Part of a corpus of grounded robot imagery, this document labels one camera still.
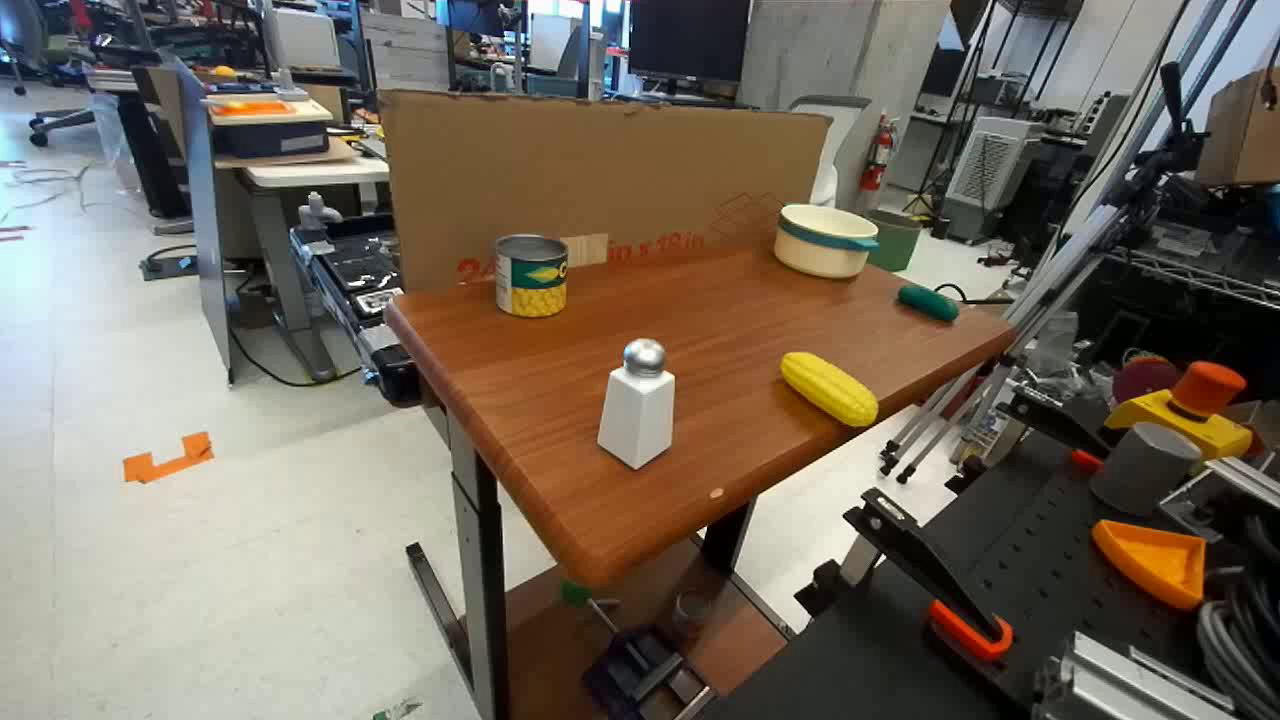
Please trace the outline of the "green cylindrical object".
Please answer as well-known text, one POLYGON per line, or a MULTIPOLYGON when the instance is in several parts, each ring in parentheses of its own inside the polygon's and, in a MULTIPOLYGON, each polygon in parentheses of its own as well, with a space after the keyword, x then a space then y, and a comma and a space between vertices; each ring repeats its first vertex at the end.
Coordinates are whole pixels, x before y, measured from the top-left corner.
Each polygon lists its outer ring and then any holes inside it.
POLYGON ((898 304, 907 309, 907 313, 921 313, 927 319, 941 319, 941 323, 957 323, 961 319, 961 304, 926 288, 926 284, 899 284, 898 291, 898 304))

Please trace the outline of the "yellow labelled tin can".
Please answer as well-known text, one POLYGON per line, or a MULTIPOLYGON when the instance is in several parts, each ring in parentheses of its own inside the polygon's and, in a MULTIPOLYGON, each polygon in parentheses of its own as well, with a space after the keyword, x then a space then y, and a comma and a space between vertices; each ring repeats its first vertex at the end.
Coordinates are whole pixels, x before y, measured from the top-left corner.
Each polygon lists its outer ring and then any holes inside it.
POLYGON ((510 315, 558 315, 567 304, 567 248, 558 236, 517 231, 498 245, 498 304, 510 315))

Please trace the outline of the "white bowl with teal band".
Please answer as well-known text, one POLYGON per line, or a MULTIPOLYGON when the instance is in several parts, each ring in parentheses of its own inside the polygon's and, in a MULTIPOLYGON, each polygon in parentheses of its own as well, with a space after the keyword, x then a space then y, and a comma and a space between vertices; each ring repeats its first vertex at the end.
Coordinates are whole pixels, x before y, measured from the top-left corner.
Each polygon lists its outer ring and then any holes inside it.
POLYGON ((824 205, 786 205, 774 257, 804 274, 853 279, 865 273, 876 245, 881 226, 869 217, 824 205))

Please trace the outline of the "white salt shaker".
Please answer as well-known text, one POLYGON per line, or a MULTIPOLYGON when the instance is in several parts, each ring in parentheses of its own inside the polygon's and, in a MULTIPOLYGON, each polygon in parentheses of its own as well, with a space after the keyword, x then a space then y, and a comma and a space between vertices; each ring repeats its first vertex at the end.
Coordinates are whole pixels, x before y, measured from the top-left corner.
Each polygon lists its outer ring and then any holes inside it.
POLYGON ((662 340, 627 340, 608 371, 596 445, 625 467, 645 467, 671 446, 678 376, 662 340))

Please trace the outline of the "brown cardboard panel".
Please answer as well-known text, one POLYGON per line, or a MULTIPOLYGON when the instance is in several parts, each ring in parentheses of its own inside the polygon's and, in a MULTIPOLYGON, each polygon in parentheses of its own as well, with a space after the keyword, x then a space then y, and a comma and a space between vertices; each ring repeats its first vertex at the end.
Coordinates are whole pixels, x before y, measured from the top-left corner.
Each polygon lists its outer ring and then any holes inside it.
POLYGON ((480 279, 510 231, 608 257, 767 245, 827 136, 810 113, 450 93, 389 93, 380 119, 414 291, 480 279))

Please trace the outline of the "red fire extinguisher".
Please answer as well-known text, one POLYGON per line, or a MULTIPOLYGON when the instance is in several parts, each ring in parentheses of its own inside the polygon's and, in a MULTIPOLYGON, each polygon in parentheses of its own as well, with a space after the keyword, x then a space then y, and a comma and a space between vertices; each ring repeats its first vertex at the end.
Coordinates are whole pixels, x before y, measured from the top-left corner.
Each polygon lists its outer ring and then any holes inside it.
POLYGON ((869 146, 865 172, 859 172, 859 191, 881 191, 886 186, 894 145, 898 145, 898 122, 888 115, 881 115, 881 122, 873 130, 873 146, 869 146))

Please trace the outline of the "black pegboard cart top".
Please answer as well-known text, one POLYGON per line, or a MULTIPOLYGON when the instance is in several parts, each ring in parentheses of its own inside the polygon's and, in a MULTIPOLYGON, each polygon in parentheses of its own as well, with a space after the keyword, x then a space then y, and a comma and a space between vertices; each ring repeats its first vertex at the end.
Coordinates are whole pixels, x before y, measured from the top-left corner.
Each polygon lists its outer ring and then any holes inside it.
POLYGON ((1142 512, 1035 438, 935 521, 850 512, 873 566, 710 720, 1276 720, 1276 501, 1215 461, 1142 512))

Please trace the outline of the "black orange clamp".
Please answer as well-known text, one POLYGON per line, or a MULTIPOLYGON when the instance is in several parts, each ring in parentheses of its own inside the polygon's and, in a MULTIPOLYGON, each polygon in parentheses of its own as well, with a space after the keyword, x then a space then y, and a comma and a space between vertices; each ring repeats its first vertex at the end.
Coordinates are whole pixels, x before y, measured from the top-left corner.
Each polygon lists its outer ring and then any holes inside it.
POLYGON ((935 541, 905 504, 869 488, 846 521, 857 527, 857 541, 840 559, 850 584, 865 584, 873 566, 888 559, 927 593, 927 627, 961 657, 995 669, 1012 651, 1017 627, 952 571, 935 541))

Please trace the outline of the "grey round disc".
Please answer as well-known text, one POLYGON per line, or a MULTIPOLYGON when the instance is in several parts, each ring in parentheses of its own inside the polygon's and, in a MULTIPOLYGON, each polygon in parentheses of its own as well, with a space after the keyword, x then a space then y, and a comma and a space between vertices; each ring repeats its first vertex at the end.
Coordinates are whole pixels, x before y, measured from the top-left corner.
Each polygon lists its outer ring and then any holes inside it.
POLYGON ((1200 446, 1188 437, 1156 420, 1136 420, 1087 480, 1087 490, 1111 512, 1154 515, 1196 465, 1200 446))

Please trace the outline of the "orange wedge piece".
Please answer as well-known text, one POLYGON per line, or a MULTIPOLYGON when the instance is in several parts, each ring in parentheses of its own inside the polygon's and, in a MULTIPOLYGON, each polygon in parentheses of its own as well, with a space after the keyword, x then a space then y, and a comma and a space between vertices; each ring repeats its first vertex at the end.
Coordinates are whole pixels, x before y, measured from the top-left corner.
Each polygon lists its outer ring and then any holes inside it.
POLYGON ((1098 521, 1098 551, 1154 600, 1193 613, 1203 605, 1209 541, 1148 525, 1098 521))

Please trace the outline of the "yellow emergency stop button box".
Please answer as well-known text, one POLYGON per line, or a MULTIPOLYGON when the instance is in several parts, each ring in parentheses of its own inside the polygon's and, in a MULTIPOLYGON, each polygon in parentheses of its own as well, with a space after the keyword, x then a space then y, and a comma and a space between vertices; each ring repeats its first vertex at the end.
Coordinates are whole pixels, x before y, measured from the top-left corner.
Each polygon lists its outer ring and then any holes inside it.
POLYGON ((1193 359, 1172 386, 1154 386, 1122 400, 1104 429, 1129 431, 1131 423, 1163 423, 1193 438, 1203 455, 1245 455, 1251 446, 1251 429, 1228 415, 1228 405, 1247 386, 1247 379, 1215 359, 1193 359))

